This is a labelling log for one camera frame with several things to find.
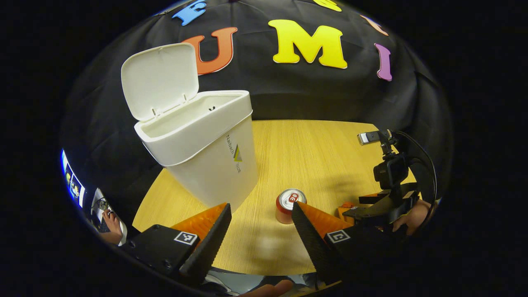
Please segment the person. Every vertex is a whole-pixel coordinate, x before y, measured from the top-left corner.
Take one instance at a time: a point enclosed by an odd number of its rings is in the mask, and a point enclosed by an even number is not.
[[[79,198],[79,187],[77,187],[76,185],[73,187],[73,195],[76,199]]]
[[[110,232],[100,233],[101,237],[111,244],[119,244],[119,242],[123,238],[123,232],[121,231],[119,218],[115,215],[115,213],[111,213],[109,208],[107,208],[102,213],[102,218],[103,220],[105,220],[108,229],[110,229]]]
[[[282,280],[276,285],[265,284],[260,288],[244,293],[241,297],[279,297],[293,288],[294,284],[290,280]]]
[[[416,232],[418,227],[423,223],[427,216],[427,212],[429,211],[429,207],[431,207],[430,203],[427,203],[421,199],[419,199],[416,204],[411,208],[411,211],[394,221],[392,231],[396,232],[402,225],[407,225],[407,236],[411,236]],[[428,220],[432,217],[435,209],[433,208],[431,214],[429,215]]]

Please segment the white trash can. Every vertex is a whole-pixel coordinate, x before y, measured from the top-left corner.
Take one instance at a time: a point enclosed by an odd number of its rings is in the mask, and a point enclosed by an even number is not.
[[[207,207],[228,202],[234,212],[257,184],[249,92],[198,93],[189,43],[132,55],[121,83],[152,157]]]

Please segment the human hand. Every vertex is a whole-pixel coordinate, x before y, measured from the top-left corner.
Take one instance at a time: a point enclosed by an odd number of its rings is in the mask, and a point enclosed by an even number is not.
[[[291,290],[294,286],[293,282],[289,280],[282,280],[275,286],[270,284],[263,285],[262,287],[240,295],[241,297],[279,297],[282,294]]]
[[[121,225],[119,224],[119,218],[117,218],[117,216],[113,213],[110,214],[110,209],[107,209],[102,213],[102,218],[105,220],[108,229],[110,229],[110,232],[115,233],[121,237],[123,236],[123,233],[121,231]]]
[[[429,207],[431,207],[431,204],[419,199],[408,214],[394,221],[392,231],[395,232],[401,225],[406,224],[407,236],[412,235],[425,220]]]

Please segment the blue letter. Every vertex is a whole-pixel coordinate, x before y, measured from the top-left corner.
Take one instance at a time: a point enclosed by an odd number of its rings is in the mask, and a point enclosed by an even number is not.
[[[175,15],[172,16],[172,18],[179,17],[183,21],[182,26],[189,24],[195,18],[199,17],[205,12],[205,10],[198,10],[206,6],[205,3],[200,3],[203,1],[205,0],[198,0],[194,2],[193,4],[177,12]]]

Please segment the can top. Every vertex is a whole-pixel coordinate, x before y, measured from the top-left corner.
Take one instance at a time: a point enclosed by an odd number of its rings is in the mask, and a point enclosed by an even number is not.
[[[291,188],[282,192],[279,195],[278,200],[280,206],[282,206],[284,209],[293,210],[295,201],[306,203],[306,196],[301,190]]]

